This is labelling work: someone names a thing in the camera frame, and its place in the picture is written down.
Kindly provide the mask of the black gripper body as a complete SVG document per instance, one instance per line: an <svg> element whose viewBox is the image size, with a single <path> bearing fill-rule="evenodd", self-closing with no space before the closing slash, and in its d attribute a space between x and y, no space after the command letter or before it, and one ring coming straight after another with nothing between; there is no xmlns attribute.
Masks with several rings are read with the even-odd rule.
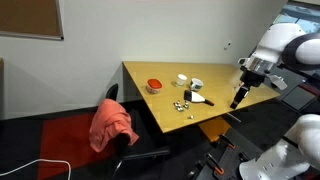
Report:
<svg viewBox="0 0 320 180"><path fill-rule="evenodd" d="M240 80L245 84L246 87L259 87L264 82L265 76L249 71L244 66L241 67L243 71Z"/></svg>

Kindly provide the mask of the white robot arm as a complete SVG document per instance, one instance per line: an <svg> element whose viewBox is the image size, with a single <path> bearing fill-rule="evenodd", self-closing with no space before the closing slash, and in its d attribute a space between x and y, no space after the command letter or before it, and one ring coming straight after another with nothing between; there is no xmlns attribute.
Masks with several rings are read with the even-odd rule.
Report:
<svg viewBox="0 0 320 180"><path fill-rule="evenodd" d="M279 62L292 69L316 70L320 68L320 34L307 34L299 24L271 25L257 44L254 52L238 63L243 74L230 107L235 109L247 96L251 87L259 87L265 78L280 90L287 84L271 69Z"/></svg>

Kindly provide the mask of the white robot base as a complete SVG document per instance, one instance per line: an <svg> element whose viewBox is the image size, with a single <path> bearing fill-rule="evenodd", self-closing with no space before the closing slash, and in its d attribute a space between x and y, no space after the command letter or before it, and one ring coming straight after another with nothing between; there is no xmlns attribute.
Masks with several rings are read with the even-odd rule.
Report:
<svg viewBox="0 0 320 180"><path fill-rule="evenodd" d="M239 165L243 180L289 180L320 169L320 116L306 114L267 151Z"/></svg>

